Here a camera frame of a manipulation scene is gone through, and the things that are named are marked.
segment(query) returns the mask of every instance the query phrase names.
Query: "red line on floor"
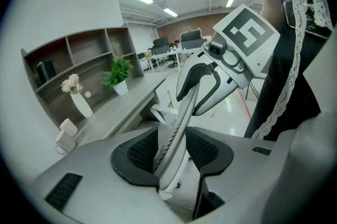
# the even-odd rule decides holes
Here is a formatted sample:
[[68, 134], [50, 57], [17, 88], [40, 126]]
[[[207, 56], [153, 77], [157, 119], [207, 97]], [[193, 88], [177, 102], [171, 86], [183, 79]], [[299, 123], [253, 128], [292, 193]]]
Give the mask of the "red line on floor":
[[243, 98], [243, 96], [242, 96], [242, 94], [241, 94], [240, 90], [239, 90], [239, 89], [237, 89], [237, 91], [239, 92], [240, 98], [241, 98], [241, 100], [242, 100], [242, 102], [243, 102], [243, 105], [244, 105], [244, 107], [246, 108], [246, 112], [247, 112], [247, 114], [248, 114], [248, 117], [249, 117], [249, 120], [250, 120], [250, 119], [252, 119], [252, 117], [251, 117], [251, 114], [249, 113], [249, 110], [248, 110], [247, 104], [246, 104], [246, 102], [244, 101], [244, 98]]

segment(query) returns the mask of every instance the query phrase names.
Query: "black monitor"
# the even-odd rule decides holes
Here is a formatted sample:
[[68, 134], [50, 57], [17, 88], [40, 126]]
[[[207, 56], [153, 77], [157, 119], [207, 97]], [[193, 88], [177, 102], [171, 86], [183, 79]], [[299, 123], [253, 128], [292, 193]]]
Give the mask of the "black monitor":
[[201, 39], [200, 30], [189, 31], [181, 34], [181, 42]]
[[153, 41], [154, 48], [159, 48], [159, 47], [164, 47], [166, 45], [169, 45], [169, 40], [167, 37], [161, 37], [157, 38], [156, 40]]

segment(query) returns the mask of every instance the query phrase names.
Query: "white vase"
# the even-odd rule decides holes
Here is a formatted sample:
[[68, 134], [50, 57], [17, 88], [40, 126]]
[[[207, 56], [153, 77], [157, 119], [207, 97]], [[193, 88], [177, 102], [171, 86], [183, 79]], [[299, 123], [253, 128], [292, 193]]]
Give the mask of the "white vase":
[[89, 118], [93, 115], [89, 104], [85, 101], [80, 93], [70, 94], [78, 110], [84, 115], [84, 117]]
[[113, 86], [118, 95], [125, 95], [127, 93], [127, 85], [125, 80], [117, 85]]

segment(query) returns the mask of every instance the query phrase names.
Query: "potted plant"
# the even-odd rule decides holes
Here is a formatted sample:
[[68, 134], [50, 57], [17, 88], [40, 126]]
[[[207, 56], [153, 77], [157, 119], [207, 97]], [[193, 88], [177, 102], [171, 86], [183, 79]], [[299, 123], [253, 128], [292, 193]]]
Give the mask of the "potted plant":
[[61, 88], [64, 93], [70, 92], [73, 102], [84, 117], [89, 118], [93, 115], [89, 104], [81, 95], [83, 87], [80, 84], [80, 78], [77, 74], [72, 74], [67, 80], [63, 81]]
[[128, 77], [129, 72], [133, 69], [130, 64], [130, 60], [115, 57], [115, 64], [111, 66], [111, 71], [103, 73], [103, 84], [108, 85], [109, 88], [113, 89], [118, 93], [118, 95], [124, 95], [127, 93], [127, 86], [125, 79]]

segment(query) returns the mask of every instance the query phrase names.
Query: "black pants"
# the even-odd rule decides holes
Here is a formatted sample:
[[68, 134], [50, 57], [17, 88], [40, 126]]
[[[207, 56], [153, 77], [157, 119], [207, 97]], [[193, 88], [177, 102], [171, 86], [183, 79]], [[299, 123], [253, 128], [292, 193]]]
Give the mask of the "black pants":
[[[282, 28], [281, 37], [275, 48], [268, 75], [263, 84], [252, 119], [245, 132], [251, 138], [255, 130], [264, 123], [274, 109], [277, 99], [285, 85], [294, 58], [295, 29]], [[276, 141], [282, 131], [295, 129], [304, 120], [320, 113], [316, 98], [306, 82], [303, 71], [315, 58], [325, 40], [306, 33], [301, 50], [299, 75], [286, 106], [285, 112], [277, 119], [265, 140]]]

